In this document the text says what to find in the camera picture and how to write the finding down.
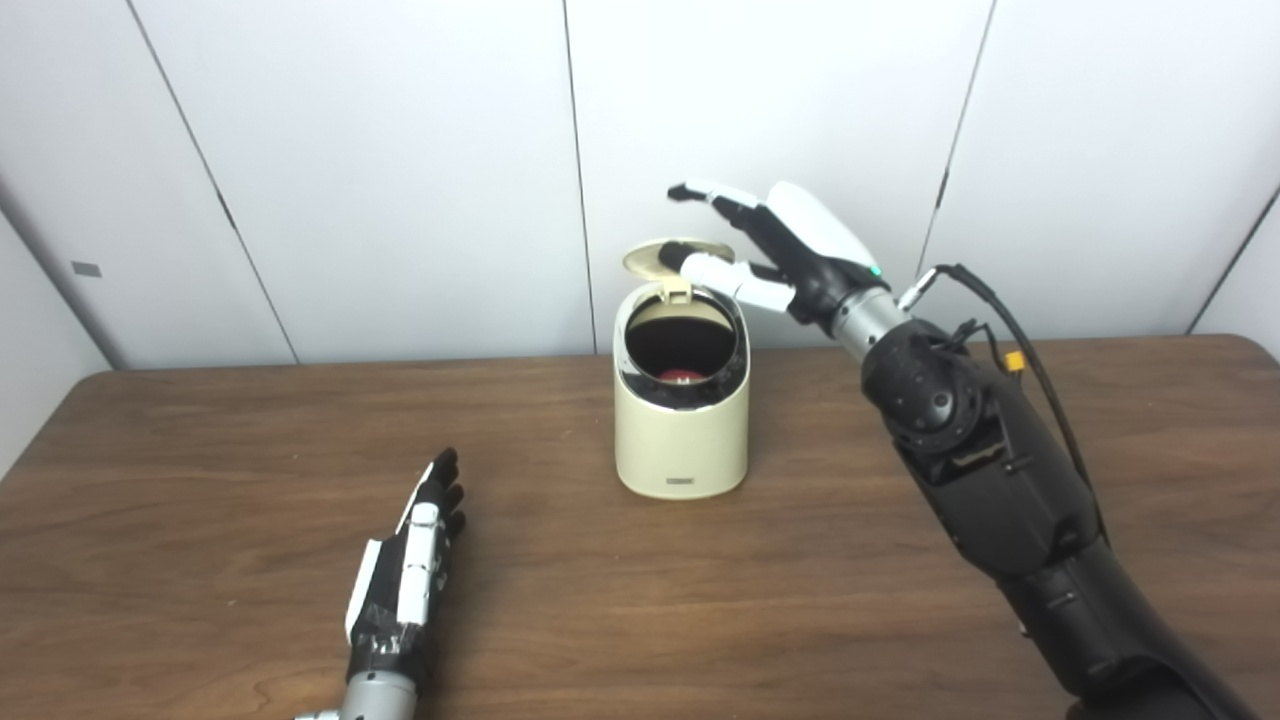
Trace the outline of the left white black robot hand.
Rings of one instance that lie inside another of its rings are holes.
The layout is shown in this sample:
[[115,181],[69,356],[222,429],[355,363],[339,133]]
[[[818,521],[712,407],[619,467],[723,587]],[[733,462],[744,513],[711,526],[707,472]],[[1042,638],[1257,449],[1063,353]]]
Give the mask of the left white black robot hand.
[[422,692],[439,656],[435,626],[466,525],[460,456],[438,454],[411,491],[396,529],[367,542],[346,612],[349,682],[394,674]]

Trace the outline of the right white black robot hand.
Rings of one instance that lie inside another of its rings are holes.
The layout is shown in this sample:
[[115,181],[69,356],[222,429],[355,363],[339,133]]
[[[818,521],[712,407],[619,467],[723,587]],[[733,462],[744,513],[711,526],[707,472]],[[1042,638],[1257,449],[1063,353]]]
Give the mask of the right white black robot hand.
[[739,304],[786,313],[817,324],[828,337],[864,354],[908,323],[868,247],[804,188],[776,183],[764,199],[709,181],[690,179],[667,191],[676,202],[704,202],[745,234],[771,261],[731,261],[690,241],[667,241],[663,266],[692,284]]

